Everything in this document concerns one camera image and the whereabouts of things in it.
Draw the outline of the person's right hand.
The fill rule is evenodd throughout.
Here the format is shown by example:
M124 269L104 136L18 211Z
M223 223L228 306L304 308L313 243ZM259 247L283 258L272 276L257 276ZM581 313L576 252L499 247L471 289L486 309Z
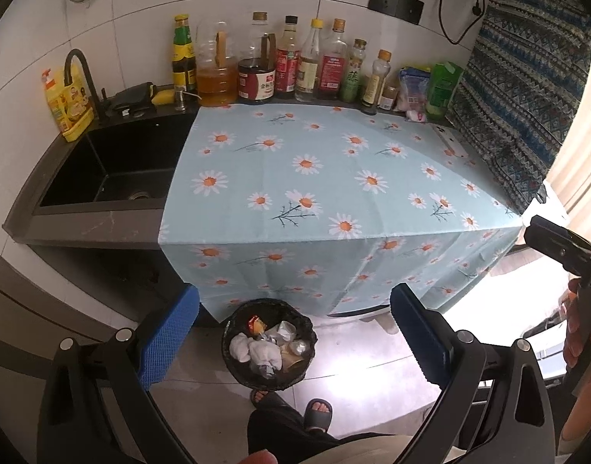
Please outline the person's right hand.
M566 300L567 310L567 332L563 348L563 357L570 369L574 368L584 350L584 341L581 339L581 324L579 323L578 295L581 278L571 279L568 283L568 298Z

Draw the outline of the person's left hand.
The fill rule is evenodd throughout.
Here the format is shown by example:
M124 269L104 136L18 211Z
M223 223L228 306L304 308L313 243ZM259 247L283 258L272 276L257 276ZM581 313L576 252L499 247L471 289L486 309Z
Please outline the person's left hand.
M279 461L269 450L263 449L247 455L239 464L278 464Z

